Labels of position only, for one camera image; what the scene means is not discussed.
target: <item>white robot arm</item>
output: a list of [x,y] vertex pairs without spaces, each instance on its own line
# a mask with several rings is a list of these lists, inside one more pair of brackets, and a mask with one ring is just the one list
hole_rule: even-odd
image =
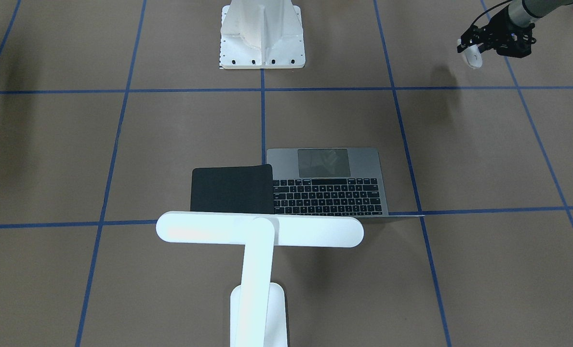
[[[509,3],[490,22],[481,28],[475,22],[485,13]],[[481,66],[481,53],[489,49],[499,55],[524,58],[531,53],[535,22],[562,5],[572,4],[573,0],[508,0],[481,13],[458,40],[458,53],[462,53],[466,63],[472,68]]]

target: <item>keyboard key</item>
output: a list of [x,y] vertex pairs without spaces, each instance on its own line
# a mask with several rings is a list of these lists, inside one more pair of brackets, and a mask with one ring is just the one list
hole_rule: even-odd
[[319,178],[312,180],[313,185],[345,185],[346,178]]

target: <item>gray laptop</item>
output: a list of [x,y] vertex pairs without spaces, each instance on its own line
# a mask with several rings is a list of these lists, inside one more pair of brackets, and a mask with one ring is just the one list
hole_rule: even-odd
[[388,217],[375,148],[273,148],[267,164],[276,214]]

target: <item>white robot link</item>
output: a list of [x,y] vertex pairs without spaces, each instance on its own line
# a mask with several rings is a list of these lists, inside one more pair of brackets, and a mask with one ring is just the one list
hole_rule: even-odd
[[[475,25],[484,14],[509,3],[483,27]],[[481,53],[489,49],[499,55],[524,58],[531,53],[535,22],[562,5],[573,0],[508,0],[481,13],[458,40],[458,53],[471,68],[482,65]]]

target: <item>laptop trackpad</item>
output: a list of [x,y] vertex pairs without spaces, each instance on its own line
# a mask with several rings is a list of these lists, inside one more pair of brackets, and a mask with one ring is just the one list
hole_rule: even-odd
[[347,149],[299,149],[300,177],[350,177]]

